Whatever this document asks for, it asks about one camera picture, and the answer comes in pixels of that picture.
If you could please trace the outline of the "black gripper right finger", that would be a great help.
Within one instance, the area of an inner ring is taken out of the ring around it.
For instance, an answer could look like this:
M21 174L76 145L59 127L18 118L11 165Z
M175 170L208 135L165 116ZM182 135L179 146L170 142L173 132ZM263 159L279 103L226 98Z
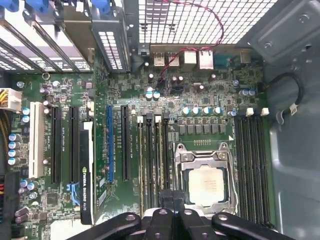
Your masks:
M214 214L211 220L184 206L184 193L173 191L174 210L177 211L177 235L181 240L290 240L291 237L233 215Z

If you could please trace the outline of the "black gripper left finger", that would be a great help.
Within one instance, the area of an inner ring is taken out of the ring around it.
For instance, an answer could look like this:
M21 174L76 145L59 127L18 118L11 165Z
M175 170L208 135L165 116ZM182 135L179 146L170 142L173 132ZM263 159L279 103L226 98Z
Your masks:
M172 190L159 192L160 208L150 208L144 217L121 213L72 237L71 240L171 240L174 221Z

